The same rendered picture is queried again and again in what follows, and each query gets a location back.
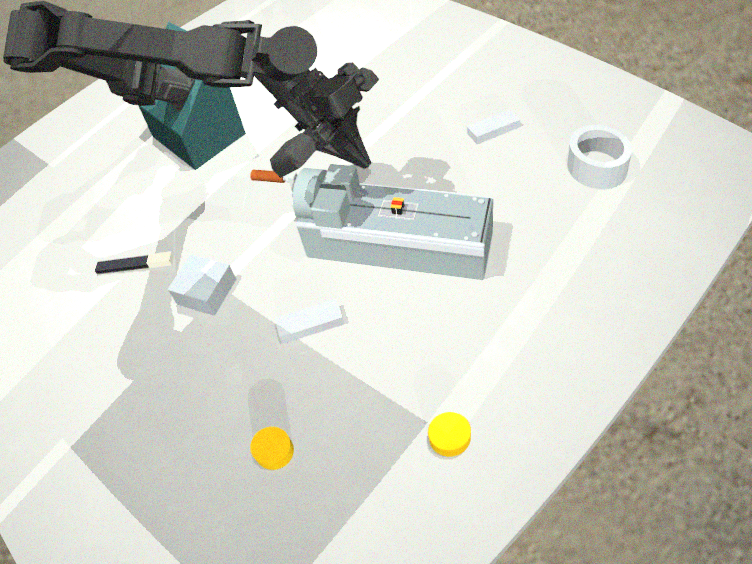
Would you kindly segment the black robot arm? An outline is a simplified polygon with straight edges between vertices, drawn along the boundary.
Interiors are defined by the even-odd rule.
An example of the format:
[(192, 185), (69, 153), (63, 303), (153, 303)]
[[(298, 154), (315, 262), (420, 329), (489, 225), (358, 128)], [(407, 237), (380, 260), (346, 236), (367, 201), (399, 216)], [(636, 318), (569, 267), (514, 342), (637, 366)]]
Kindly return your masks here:
[[(105, 80), (127, 104), (163, 100), (179, 112), (195, 79), (229, 88), (253, 86), (256, 77), (274, 95), (315, 62), (317, 42), (305, 28), (284, 27), (270, 37), (261, 31), (262, 24), (250, 20), (175, 31), (95, 19), (41, 0), (11, 11), (3, 62), (26, 73), (65, 67)], [(361, 102), (363, 72), (353, 62), (337, 72), (328, 78), (320, 71), (316, 87), (299, 95), (311, 124), (319, 120), (315, 112), (340, 118)]]

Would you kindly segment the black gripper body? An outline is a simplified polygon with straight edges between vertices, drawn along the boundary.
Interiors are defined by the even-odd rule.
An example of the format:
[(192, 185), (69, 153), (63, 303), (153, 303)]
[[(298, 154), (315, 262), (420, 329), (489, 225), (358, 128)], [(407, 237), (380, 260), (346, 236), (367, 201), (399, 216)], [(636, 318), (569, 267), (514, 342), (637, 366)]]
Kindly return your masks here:
[[(368, 92), (380, 79), (372, 70), (364, 67), (360, 70), (364, 74), (365, 83), (363, 86), (360, 86), (359, 89), (362, 92)], [(301, 93), (305, 95), (314, 89), (318, 83), (315, 78), (320, 74), (321, 73), (317, 68), (313, 68), (311, 71), (308, 69), (291, 79), (273, 95), (277, 100), (273, 105), (278, 110), (284, 107), (284, 109), (297, 120), (297, 124), (294, 128), (298, 131), (305, 129), (303, 133), (299, 133), (286, 141), (270, 158), (272, 166), (271, 170), (280, 178), (296, 171), (304, 165), (309, 157), (315, 153), (315, 147), (326, 142), (329, 137), (334, 134), (336, 129), (333, 125), (347, 118), (354, 109), (351, 107), (349, 112), (340, 118), (319, 116), (318, 113), (315, 112), (314, 115), (319, 120), (314, 124), (309, 122), (306, 116), (302, 113), (303, 111), (301, 109), (299, 95)]]

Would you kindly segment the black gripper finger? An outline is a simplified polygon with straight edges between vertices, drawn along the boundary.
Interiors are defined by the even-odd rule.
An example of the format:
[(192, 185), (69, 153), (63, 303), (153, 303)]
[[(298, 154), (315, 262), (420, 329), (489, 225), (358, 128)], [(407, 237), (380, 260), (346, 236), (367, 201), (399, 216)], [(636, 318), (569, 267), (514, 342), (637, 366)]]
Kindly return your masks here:
[(355, 107), (353, 111), (347, 116), (347, 118), (333, 125), (333, 127), (337, 129), (343, 126), (346, 138), (351, 142), (351, 145), (360, 152), (360, 154), (365, 158), (365, 160), (370, 166), (371, 160), (362, 142), (362, 139), (361, 139), (361, 136), (359, 134), (357, 124), (356, 124), (359, 110), (360, 110), (360, 106)]
[(326, 142), (316, 146), (315, 149), (318, 152), (327, 153), (341, 158), (357, 167), (369, 167), (365, 158), (346, 138), (343, 126), (337, 128), (334, 134), (332, 134)]

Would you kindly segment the yellow round disc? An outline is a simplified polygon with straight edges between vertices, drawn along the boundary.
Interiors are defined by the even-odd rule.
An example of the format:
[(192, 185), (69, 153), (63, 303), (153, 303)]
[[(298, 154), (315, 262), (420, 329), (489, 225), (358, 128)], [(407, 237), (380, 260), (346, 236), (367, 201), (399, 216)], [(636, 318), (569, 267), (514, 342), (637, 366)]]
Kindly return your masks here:
[(432, 449), (447, 457), (463, 453), (471, 441), (470, 425), (465, 417), (454, 412), (438, 415), (429, 427)]
[(277, 470), (289, 464), (294, 446), (284, 430), (270, 426), (256, 433), (250, 450), (262, 467)]

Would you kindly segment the grey hollow cylinder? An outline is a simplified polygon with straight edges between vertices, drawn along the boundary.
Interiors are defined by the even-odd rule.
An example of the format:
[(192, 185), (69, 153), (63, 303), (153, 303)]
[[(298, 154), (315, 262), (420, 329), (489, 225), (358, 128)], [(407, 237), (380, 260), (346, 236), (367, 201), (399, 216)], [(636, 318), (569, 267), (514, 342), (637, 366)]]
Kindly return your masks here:
[[(615, 161), (597, 162), (583, 155), (591, 151), (607, 154)], [(629, 140), (616, 129), (583, 126), (571, 135), (567, 167), (570, 175), (582, 185), (608, 190), (626, 179), (631, 153)]]

